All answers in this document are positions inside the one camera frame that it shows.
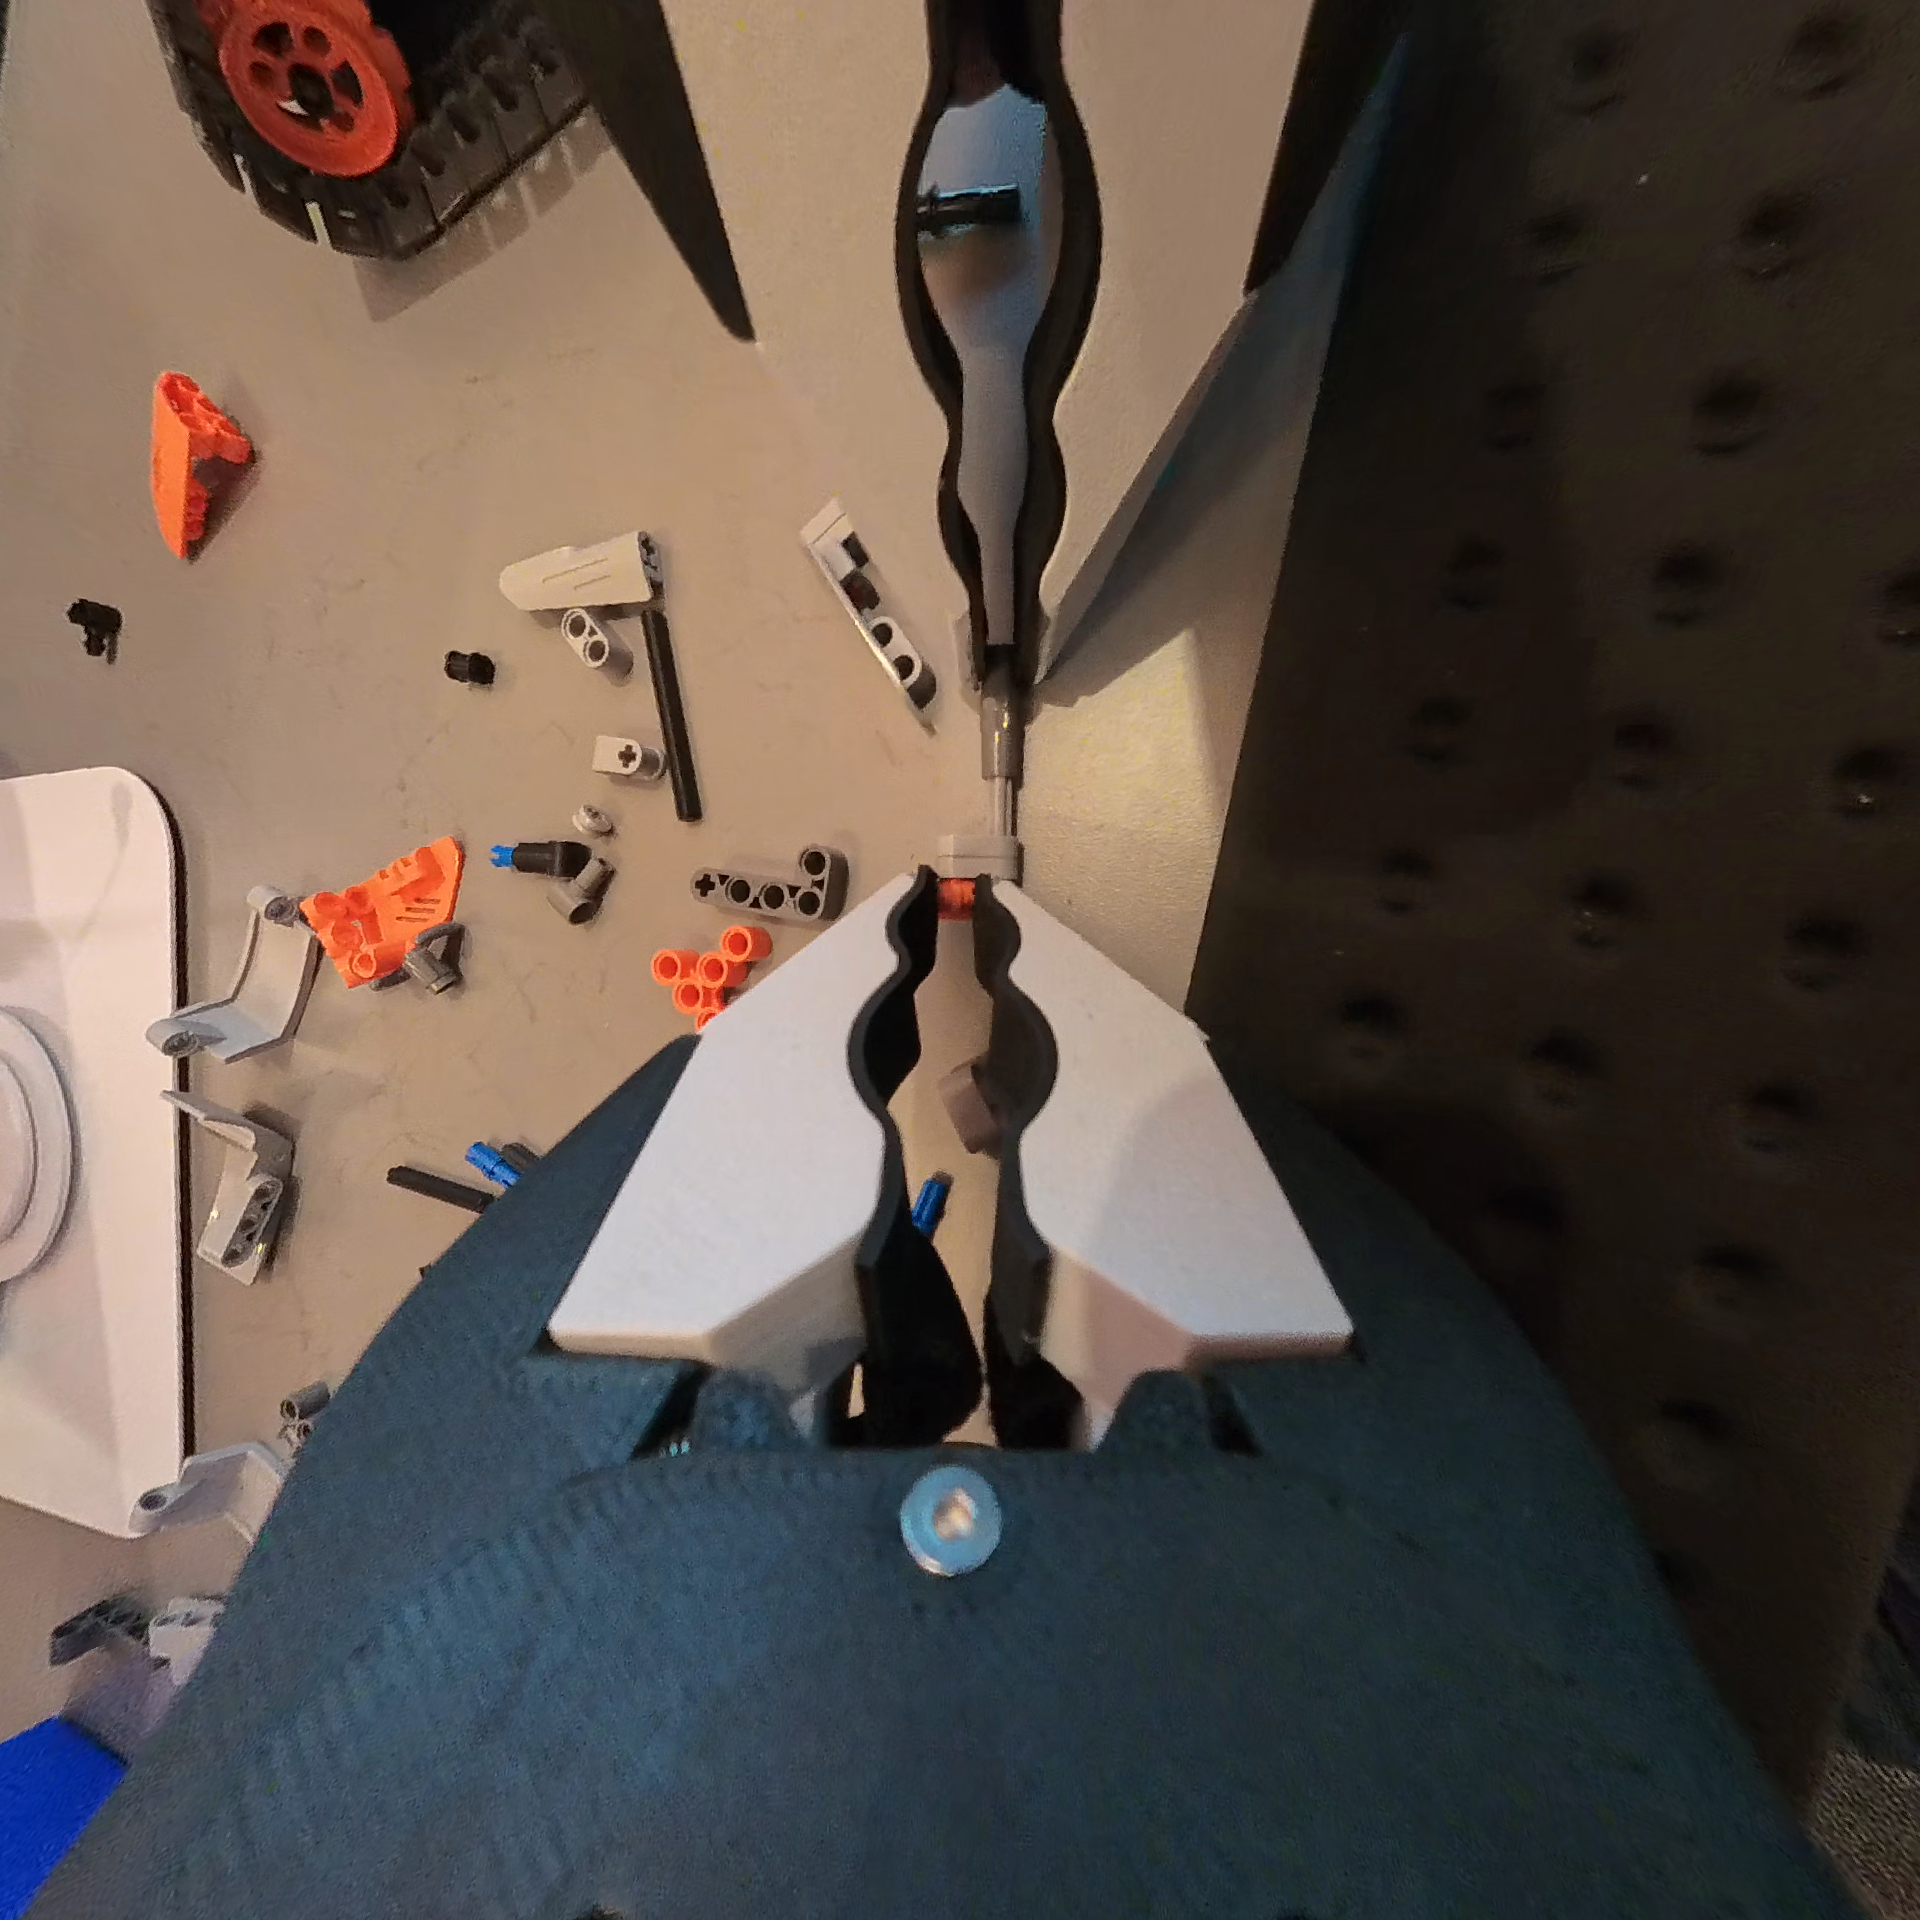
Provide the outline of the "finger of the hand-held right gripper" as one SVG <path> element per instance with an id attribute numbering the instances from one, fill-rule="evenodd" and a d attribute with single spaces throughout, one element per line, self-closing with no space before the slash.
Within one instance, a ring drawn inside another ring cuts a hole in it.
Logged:
<path id="1" fill-rule="evenodd" d="M 979 677 L 987 611 L 957 494 L 963 373 L 921 267 L 921 164 L 951 4 L 668 2 L 753 339 L 916 639 Z"/>
<path id="2" fill-rule="evenodd" d="M 1025 4 L 1059 163 L 1022 370 L 1020 677 L 1041 683 L 1286 262 L 1409 4 Z"/>

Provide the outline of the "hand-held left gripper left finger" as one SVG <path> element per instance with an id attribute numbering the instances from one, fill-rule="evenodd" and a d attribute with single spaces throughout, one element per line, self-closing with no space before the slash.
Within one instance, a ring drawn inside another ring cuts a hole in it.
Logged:
<path id="1" fill-rule="evenodd" d="M 892 1115 L 937 892 L 886 879 L 690 1045 L 549 1319 L 562 1351 L 758 1373 L 815 1412 L 857 1365 L 863 1444 L 937 1443 L 939 1257 Z"/>

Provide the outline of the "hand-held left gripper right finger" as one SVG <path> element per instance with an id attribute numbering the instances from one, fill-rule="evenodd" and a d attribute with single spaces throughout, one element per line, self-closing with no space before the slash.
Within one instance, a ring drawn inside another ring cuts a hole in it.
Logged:
<path id="1" fill-rule="evenodd" d="M 977 883 L 998 1187 L 983 1363 L 1005 1449 L 1091 1449 L 1141 1377 L 1354 1345 L 1202 1030 L 1009 879 Z"/>

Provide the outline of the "small assembly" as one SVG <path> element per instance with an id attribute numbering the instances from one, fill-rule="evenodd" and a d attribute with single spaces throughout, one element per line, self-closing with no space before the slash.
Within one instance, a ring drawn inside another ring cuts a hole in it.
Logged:
<path id="1" fill-rule="evenodd" d="M 829 495 L 802 526 L 799 542 L 831 589 L 834 603 L 849 613 L 857 635 L 886 679 L 898 685 L 914 718 L 930 729 L 930 709 L 939 690 L 937 674 L 902 625 L 839 495 Z"/>

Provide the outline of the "orange connector cluster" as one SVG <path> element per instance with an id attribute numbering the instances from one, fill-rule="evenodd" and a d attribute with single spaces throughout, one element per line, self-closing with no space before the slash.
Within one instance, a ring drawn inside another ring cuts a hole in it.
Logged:
<path id="1" fill-rule="evenodd" d="M 773 938 L 766 929 L 731 924 L 705 951 L 686 946 L 657 948 L 650 972 L 651 981 L 671 998 L 675 1010 L 700 1030 L 748 989 L 753 972 L 771 953 Z"/>

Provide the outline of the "dark grey L-shaped beam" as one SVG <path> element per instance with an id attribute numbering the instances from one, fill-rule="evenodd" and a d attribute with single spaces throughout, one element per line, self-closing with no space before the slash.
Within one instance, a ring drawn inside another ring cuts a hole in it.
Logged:
<path id="1" fill-rule="evenodd" d="M 839 849 L 806 846 L 783 870 L 707 867 L 690 876 L 687 890 L 737 922 L 815 929 L 841 917 L 849 879 L 849 858 Z"/>

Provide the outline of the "grey tracked toy vehicle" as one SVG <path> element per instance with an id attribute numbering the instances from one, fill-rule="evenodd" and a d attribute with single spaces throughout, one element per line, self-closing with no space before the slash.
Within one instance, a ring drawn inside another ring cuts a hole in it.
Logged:
<path id="1" fill-rule="evenodd" d="M 279 228 L 404 261 L 588 108 L 539 4 L 149 2 L 175 102 Z"/>

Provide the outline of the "light grey wing panel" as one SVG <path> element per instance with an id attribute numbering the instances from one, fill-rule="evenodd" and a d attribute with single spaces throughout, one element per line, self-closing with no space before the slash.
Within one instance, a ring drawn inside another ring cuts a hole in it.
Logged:
<path id="1" fill-rule="evenodd" d="M 564 543 L 503 566 L 495 586 L 521 613 L 646 607 L 663 597 L 660 548 L 641 530 Z"/>

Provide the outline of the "light grey boxy panel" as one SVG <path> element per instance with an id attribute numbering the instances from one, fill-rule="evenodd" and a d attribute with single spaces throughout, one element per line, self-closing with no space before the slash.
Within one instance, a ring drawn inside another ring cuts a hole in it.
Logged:
<path id="1" fill-rule="evenodd" d="M 295 1141 L 202 1094 L 161 1094 L 225 1150 L 220 1182 L 198 1228 L 195 1259 L 239 1285 L 267 1268 L 295 1187 Z"/>

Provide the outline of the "long black axle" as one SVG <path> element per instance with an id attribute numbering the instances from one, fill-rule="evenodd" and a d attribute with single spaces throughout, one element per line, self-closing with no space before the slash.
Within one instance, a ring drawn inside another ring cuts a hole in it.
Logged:
<path id="1" fill-rule="evenodd" d="M 678 657 L 659 601 L 642 606 L 637 619 L 657 698 L 665 780 L 678 820 L 694 825 L 705 819 L 705 798 L 690 747 Z"/>

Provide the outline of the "light grey curved panel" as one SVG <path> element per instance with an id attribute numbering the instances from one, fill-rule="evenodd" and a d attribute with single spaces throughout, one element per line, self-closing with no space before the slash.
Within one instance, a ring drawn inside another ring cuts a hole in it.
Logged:
<path id="1" fill-rule="evenodd" d="M 211 1057 L 225 1065 L 289 1042 L 317 978 L 322 946 L 299 899 L 273 885 L 246 893 L 251 922 L 226 997 L 149 1025 L 147 1042 L 170 1061 Z"/>
<path id="2" fill-rule="evenodd" d="M 289 1455 L 260 1443 L 188 1455 L 175 1478 L 134 1500 L 127 1515 L 131 1534 L 149 1539 L 165 1529 L 220 1524 L 251 1547 L 289 1474 Z"/>

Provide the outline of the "orange curved panel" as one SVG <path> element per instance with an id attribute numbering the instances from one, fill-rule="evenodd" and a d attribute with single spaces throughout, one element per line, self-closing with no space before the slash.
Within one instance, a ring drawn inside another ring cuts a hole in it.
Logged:
<path id="1" fill-rule="evenodd" d="M 214 469 L 246 469 L 249 434 L 186 373 L 158 373 L 151 390 L 151 506 L 161 539 L 190 561 L 209 529 Z"/>

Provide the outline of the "black dimpled pad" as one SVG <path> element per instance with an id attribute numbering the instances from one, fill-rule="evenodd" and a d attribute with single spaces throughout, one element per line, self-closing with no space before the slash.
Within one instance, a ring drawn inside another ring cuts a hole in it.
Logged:
<path id="1" fill-rule="evenodd" d="M 1803 1797 L 1916 1462 L 1918 4 L 1415 4 L 1190 1007 Z"/>

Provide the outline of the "white book stand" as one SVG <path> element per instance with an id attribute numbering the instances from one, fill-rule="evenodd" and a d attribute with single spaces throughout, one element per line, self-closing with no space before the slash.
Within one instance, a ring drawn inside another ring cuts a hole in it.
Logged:
<path id="1" fill-rule="evenodd" d="M 5 1202 L 2 1493 L 115 1541 L 186 1454 L 179 841 L 117 765 L 2 787 L 5 1067 L 69 1126 Z"/>

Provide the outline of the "light grey panel with holes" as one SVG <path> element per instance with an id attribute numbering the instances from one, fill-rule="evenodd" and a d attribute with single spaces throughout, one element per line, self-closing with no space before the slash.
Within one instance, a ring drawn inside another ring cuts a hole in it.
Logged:
<path id="1" fill-rule="evenodd" d="M 175 1595 L 167 1601 L 147 1627 L 149 1658 L 161 1678 L 180 1691 L 195 1675 L 220 1630 L 226 1595 Z"/>

